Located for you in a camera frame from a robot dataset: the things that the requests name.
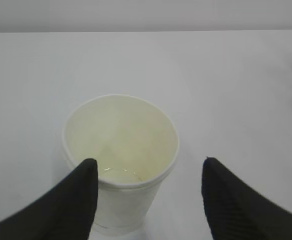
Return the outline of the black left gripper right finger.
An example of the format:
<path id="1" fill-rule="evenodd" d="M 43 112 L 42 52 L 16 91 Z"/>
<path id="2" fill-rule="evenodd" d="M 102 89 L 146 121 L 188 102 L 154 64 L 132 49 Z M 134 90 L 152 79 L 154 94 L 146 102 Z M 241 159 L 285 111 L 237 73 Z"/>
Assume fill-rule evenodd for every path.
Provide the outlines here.
<path id="1" fill-rule="evenodd" d="M 201 193 L 215 240 L 292 240 L 292 213 L 260 195 L 219 160 L 203 163 Z"/>

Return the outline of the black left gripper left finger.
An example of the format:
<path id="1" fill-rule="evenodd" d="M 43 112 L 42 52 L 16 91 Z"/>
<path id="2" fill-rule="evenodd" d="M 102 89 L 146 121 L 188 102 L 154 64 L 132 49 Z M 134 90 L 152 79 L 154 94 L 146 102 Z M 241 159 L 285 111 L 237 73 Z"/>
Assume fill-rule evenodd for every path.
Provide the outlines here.
<path id="1" fill-rule="evenodd" d="M 0 240 L 87 240 L 97 200 L 98 166 L 89 158 L 42 197 L 0 221 Z"/>

